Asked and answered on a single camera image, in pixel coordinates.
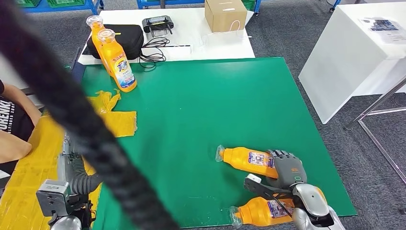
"black cord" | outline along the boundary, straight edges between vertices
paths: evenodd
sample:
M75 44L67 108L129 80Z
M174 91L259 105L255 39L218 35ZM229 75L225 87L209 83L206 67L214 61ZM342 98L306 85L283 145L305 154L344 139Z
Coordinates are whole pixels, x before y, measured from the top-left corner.
M292 214L288 211L288 209L285 207L285 205L280 202L276 197L272 196L273 199L283 208L283 210L292 218Z
M0 31L4 31L0 53L69 133L131 221L142 230L178 230L149 181L131 163L81 86L44 44L14 0L0 0Z
M90 213L94 214L95 219L97 218L97 211L96 210L90 209Z
M145 43L142 48L156 48L159 52L151 55L145 55L141 51L138 59L139 65L146 69L153 69L157 66L157 62L166 61L166 57L159 47L165 47L169 43L170 40L165 37L154 37L149 42ZM144 66L141 64L141 60L147 63L152 63L152 66Z

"robotic hand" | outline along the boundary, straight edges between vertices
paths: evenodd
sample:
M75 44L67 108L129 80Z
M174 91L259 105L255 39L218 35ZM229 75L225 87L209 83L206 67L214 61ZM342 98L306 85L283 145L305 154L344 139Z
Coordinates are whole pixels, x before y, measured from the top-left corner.
M89 193L102 182L98 174L87 175L83 159L75 152L65 134L62 153L58 156L58 180L46 180L36 192L38 203L51 230L90 229L92 203Z
M278 179L267 177L270 186L261 184L261 179L249 174L244 187L266 200L276 200L292 217L298 230L345 230L336 212L327 204L321 190L306 184L307 176L302 162L293 154L280 150L269 150L274 157ZM291 198L295 208L290 213L279 199Z

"yellow tape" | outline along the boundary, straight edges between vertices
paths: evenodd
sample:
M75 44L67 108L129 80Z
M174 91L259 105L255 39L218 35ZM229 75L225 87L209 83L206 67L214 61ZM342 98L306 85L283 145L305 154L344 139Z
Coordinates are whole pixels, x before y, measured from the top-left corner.
M45 179L57 179L56 161L62 150L64 131L50 116L39 119L28 140L33 150L19 160L6 191L0 199L1 230L49 230L49 217L45 218L35 192ZM86 171L94 170L86 165ZM100 186L89 195L97 208Z
M114 136L117 138L133 136L137 130L137 113L135 111L112 112L118 100L121 99L120 91L116 90L116 95L113 97L111 92L99 91L96 94L98 96L88 97L88 99Z

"bottle label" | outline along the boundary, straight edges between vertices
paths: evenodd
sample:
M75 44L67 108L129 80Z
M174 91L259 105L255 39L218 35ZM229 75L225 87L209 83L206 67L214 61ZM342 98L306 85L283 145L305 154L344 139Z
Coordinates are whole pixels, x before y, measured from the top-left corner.
M285 206L285 208L290 213L293 212L293 207L291 207L289 204L286 204L286 203L284 203L282 201L281 201L281 204L283 206ZM276 200L269 200L268 201L268 207L269 207L269 210L271 211L271 217L272 218L284 217L284 216L288 215L288 213L286 213L285 209L283 209L282 206L280 206L278 204L278 202L276 202Z
M249 152L248 163L274 168L273 158L262 152Z
M109 66L107 60L106 60L104 57L100 57L100 58L103 58L103 65L104 65L104 67L106 68L106 70L107 70L107 72L109 73L109 75L111 75L110 66Z
M134 74L124 53L115 59L114 73L121 88L127 88L135 82Z

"white string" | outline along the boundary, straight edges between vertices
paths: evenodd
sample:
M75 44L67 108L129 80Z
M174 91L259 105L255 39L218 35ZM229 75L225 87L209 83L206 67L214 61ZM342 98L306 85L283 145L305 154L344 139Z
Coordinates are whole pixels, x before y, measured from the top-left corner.
M226 33L231 32L231 29L233 28L233 25L234 25L235 22L238 22L238 28L237 28L237 30L235 30L236 35L237 35L238 31L239 31L240 28L241 28L241 22L240 22L239 20L233 21L233 22L231 23L231 25L230 25L230 29L229 29ZM214 35L214 34L221 34L221 33L224 33L224 32L213 32L213 33L211 33L211 34L206 34L206 35L204 36L205 39L202 38L202 43L203 43L202 46L206 45L206 41L207 41L208 36Z

